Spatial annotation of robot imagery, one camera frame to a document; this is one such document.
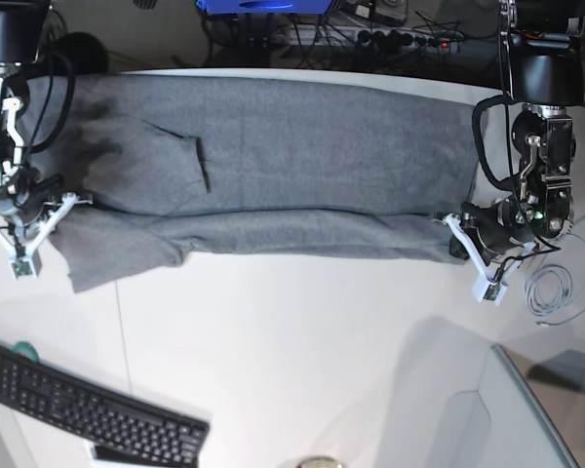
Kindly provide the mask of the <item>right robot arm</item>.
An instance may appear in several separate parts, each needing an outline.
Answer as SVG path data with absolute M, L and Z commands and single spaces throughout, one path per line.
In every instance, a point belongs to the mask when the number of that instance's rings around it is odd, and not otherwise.
M 59 176 L 39 180 L 30 158 L 58 138 L 75 92 L 73 66 L 52 45 L 52 9 L 50 1 L 0 1 L 0 234 L 19 242 L 36 235 L 58 204 Z M 55 78 L 58 62 L 67 85 L 55 127 L 41 137 L 45 116 L 40 114 L 30 136 L 23 137 L 18 120 L 30 102 L 28 81 L 36 72 Z

